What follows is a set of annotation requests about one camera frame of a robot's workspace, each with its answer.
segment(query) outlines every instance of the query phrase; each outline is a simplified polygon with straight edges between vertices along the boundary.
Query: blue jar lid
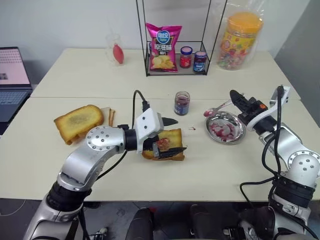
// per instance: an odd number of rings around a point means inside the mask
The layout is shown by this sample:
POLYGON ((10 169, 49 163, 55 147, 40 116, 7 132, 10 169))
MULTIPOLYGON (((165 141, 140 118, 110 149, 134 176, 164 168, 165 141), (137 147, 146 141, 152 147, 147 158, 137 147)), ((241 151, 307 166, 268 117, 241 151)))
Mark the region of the blue jar lid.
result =
POLYGON ((180 49, 180 52, 183 54, 183 55, 190 55, 192 54, 192 47, 190 46, 183 46, 181 49, 180 49))
POLYGON ((200 59, 204 59, 207 57, 207 53, 205 51, 196 51, 194 56, 200 59))

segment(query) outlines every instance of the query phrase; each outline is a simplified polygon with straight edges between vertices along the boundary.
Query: toast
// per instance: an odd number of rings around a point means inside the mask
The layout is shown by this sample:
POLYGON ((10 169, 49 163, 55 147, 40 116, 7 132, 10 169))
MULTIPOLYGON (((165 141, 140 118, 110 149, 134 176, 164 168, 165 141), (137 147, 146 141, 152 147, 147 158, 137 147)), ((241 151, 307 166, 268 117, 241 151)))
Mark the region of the toast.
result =
MULTIPOLYGON (((161 152, 167 151, 171 148, 181 148, 182 145, 182 134, 181 129, 172 129, 172 130, 164 130, 158 134, 159 143, 158 148, 161 152), (162 145, 161 141, 165 139, 165 144, 162 145)), ((185 159, 184 153, 180 152, 179 154, 171 157, 166 158, 157 158, 154 157, 153 151, 145 150, 142 152, 142 156, 145 159, 152 159, 152 160, 173 160, 173 161, 183 161, 185 159)))
POLYGON ((104 122, 104 115, 95 105, 87 105, 73 110, 54 120, 61 137, 67 145, 84 137, 92 128, 104 122))

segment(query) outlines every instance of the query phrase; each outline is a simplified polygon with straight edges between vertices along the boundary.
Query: laptop keyboard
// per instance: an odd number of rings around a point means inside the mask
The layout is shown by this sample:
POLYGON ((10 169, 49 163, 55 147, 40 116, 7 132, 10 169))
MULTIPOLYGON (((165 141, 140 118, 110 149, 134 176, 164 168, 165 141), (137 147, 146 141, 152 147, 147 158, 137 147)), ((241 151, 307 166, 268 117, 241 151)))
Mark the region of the laptop keyboard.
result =
POLYGON ((0 91, 0 105, 16 105, 26 94, 25 91, 0 91))

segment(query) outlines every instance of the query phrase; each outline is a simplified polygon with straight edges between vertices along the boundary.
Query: glass jar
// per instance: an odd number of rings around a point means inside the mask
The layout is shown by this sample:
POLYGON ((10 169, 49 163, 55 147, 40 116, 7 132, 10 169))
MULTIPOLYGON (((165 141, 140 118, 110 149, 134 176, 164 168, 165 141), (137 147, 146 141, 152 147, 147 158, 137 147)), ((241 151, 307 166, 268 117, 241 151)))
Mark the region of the glass jar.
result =
POLYGON ((184 116, 189 112, 190 94, 186 91, 178 91, 174 98, 174 112, 184 116))
POLYGON ((263 26, 252 12, 237 12, 228 18, 217 64, 226 70, 237 70, 245 62, 263 26))
POLYGON ((106 37, 105 53, 113 66, 121 66, 124 64, 124 52, 122 50, 122 41, 119 34, 111 33, 106 37))
POLYGON ((205 71, 207 53, 205 51, 196 51, 194 54, 193 71, 201 74, 205 71))
POLYGON ((189 46, 183 46, 180 49, 180 67, 188 69, 191 67, 193 49, 189 46))

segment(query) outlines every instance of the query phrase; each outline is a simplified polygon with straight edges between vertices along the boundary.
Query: bread crust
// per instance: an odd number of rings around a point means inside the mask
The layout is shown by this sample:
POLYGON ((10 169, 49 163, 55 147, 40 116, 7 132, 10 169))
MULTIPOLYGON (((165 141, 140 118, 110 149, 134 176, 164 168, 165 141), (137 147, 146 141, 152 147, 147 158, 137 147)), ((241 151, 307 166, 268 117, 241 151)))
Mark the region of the bread crust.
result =
POLYGON ((56 127, 58 128, 59 133, 60 133, 62 139, 64 140, 64 142, 67 145, 71 145, 75 141, 78 141, 79 139, 86 136, 86 134, 92 128, 101 125, 104 122, 104 119, 105 119, 104 115, 103 115, 102 111, 100 110, 100 108, 95 105, 89 104, 89 105, 77 108, 71 112, 68 112, 65 115, 57 117, 54 120, 54 123, 55 123, 56 127), (83 109, 86 109, 86 108, 88 108, 88 111, 92 111, 92 110, 95 111, 96 114, 98 115, 98 118, 94 122, 92 122, 90 125, 88 125, 87 122, 84 122, 83 124, 86 126, 83 128, 79 128, 79 130, 74 134, 69 134, 68 132, 65 132, 63 130, 63 126, 66 124, 65 119, 69 118, 72 115, 76 116, 79 111, 82 111, 83 109))
POLYGON ((109 124, 110 127, 114 126, 115 113, 116 113, 116 111, 110 108, 110 110, 109 110, 109 119, 108 119, 108 124, 109 124))

